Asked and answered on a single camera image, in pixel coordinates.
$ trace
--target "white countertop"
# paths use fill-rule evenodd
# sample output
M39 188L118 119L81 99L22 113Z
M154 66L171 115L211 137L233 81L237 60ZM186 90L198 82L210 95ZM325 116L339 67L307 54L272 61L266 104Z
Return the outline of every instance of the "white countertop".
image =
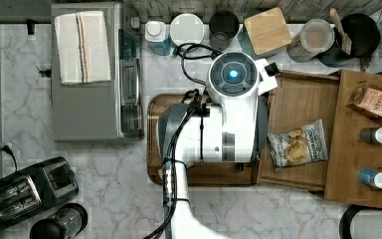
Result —
M41 78L35 67L51 63L51 25L36 25L36 40L30 41L25 25L1 25L0 32L2 136L12 142L19 167L53 156L67 159L80 186L80 194L73 201L84 206L90 216L88 227L76 238L143 238L150 233L163 220L162 188L147 177L146 138L54 143L50 79ZM237 44L235 39L230 50L238 48ZM183 76L179 57L155 56L143 45L145 112L157 94L184 93L199 87ZM296 65L284 55L277 55L275 61L282 69L323 74L331 71L315 61ZM189 74L204 79L210 63L210 59L191 62L187 69ZM4 159L4 171L11 173L12 160L7 155ZM236 239L335 239L346 209L346 205L321 200L304 190L272 184L192 187L190 199L202 223ZM56 209L0 232L0 238L28 238L33 224Z

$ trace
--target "striped towel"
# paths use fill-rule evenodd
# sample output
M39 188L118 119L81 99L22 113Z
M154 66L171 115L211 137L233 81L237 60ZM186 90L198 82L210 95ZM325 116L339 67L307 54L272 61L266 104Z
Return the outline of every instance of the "striped towel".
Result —
M110 81L103 12L87 11L55 18L64 85Z

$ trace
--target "chip bag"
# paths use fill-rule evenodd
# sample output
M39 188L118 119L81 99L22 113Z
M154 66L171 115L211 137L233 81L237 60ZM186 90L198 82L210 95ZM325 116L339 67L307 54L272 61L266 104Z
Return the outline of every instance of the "chip bag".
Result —
M328 160L321 119L289 132L268 133L268 139L276 173L282 167Z

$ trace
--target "bottle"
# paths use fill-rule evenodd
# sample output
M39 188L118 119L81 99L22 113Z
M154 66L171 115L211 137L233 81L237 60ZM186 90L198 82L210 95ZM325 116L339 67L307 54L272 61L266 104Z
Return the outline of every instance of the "bottle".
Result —
M382 127L365 127L359 133L361 140L369 143L382 143Z
M382 189L382 172L371 169L362 169L358 173L361 182Z
M149 21L145 24L145 40L154 54L169 56L170 43L166 24L157 21Z

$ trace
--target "cup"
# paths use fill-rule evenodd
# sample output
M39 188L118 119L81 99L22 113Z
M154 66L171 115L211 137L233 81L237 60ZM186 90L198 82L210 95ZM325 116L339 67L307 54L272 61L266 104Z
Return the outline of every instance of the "cup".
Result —
M359 137L368 143L382 143L382 127L365 127Z
M333 42L334 34L330 24L321 19L312 19L287 45L286 51L292 60L303 63L327 51Z
M240 22L230 11L219 11L210 18L210 46L218 51L224 51L238 34Z

